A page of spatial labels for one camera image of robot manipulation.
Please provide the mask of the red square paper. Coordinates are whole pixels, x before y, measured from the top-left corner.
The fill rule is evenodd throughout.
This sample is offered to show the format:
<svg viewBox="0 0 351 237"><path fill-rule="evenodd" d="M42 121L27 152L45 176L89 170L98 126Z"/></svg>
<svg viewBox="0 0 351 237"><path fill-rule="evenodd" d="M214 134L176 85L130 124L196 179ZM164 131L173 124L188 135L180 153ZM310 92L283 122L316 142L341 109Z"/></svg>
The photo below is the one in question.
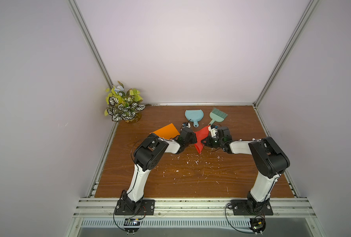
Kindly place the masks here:
<svg viewBox="0 0 351 237"><path fill-rule="evenodd" d="M195 145L195 148L199 154L202 153L202 150L204 148L204 145L202 144L202 140L206 139L210 134L210 127L211 126L208 125L208 126L205 126L204 128L202 128L201 130L195 132L197 142L194 145Z"/></svg>

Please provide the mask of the orange square paper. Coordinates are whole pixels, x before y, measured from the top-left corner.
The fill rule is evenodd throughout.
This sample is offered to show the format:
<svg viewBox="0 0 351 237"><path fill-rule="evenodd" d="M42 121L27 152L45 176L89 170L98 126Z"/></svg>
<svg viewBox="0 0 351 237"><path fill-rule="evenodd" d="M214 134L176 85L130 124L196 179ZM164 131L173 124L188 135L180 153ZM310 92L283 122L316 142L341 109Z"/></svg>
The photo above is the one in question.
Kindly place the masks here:
<svg viewBox="0 0 351 237"><path fill-rule="evenodd" d="M168 139L168 140L173 139L176 136L180 135L180 132L174 126L173 123L170 123L170 124L160 128L160 129L154 131L153 133L161 138Z"/></svg>

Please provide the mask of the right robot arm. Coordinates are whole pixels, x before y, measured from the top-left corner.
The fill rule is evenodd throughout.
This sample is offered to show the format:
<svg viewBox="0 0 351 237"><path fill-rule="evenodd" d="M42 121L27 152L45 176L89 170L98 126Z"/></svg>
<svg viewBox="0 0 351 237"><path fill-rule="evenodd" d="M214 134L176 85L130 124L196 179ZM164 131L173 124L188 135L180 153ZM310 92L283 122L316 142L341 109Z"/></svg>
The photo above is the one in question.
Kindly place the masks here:
<svg viewBox="0 0 351 237"><path fill-rule="evenodd" d="M234 215L273 215L271 191L278 179L290 166L290 161L272 137L233 140L227 127L209 128L209 135L201 139L203 146L222 149L228 154L252 155L258 175L247 199L233 199L228 208Z"/></svg>

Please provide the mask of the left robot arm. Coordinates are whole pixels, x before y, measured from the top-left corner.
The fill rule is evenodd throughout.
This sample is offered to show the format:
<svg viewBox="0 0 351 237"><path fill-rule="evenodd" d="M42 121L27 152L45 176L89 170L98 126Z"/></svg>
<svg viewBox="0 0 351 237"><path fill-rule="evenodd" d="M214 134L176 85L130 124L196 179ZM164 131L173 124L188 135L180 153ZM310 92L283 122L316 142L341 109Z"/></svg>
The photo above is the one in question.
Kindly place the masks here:
<svg viewBox="0 0 351 237"><path fill-rule="evenodd" d="M143 204L147 179L165 153L180 154L191 144L197 143L196 133L184 127L175 139L165 139L151 133L133 152L135 170L128 190L123 190L117 203L118 215L139 214L146 206Z"/></svg>

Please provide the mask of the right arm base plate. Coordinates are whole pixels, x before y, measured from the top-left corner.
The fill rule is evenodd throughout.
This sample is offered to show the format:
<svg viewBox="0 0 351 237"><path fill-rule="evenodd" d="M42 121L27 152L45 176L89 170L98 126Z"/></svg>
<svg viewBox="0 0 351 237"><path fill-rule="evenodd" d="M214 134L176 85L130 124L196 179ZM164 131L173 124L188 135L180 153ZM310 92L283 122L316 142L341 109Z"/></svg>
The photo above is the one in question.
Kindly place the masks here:
<svg viewBox="0 0 351 237"><path fill-rule="evenodd" d="M234 215L274 215L269 200L257 202L254 199L233 199L229 202L228 208L233 210Z"/></svg>

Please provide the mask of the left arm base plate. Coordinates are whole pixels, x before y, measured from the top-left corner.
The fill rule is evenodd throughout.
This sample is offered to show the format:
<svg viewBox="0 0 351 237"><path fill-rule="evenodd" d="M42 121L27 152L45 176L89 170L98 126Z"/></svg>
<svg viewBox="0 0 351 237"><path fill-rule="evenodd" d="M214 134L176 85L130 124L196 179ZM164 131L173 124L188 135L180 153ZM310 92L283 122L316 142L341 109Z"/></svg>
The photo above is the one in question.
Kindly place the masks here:
<svg viewBox="0 0 351 237"><path fill-rule="evenodd" d="M154 215L154 199L143 199L138 202L132 202L129 199L121 199L117 202L115 215Z"/></svg>

